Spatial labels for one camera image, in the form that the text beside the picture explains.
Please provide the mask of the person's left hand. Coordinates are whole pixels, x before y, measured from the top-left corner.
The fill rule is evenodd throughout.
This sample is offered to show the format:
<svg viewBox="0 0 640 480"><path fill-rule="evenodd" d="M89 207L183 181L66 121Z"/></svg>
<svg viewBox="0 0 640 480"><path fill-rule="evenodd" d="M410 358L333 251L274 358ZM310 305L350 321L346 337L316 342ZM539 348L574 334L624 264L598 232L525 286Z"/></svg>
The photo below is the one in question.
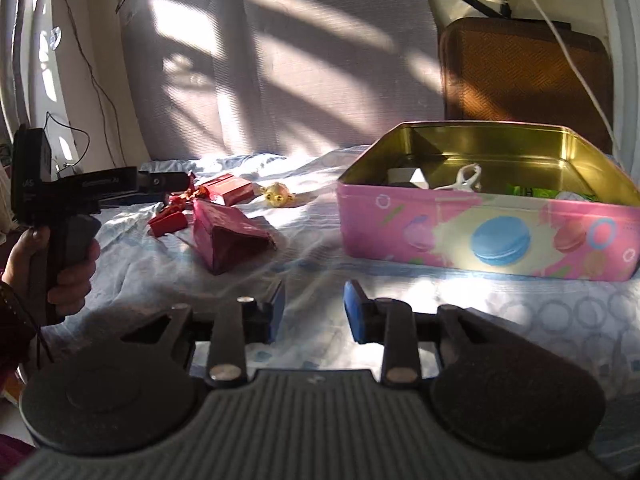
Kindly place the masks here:
<svg viewBox="0 0 640 480"><path fill-rule="evenodd" d="M2 283L39 326L61 323L84 307L100 256L94 238L77 261L55 257L49 245L49 228L27 229L13 245L1 273Z"/></svg>

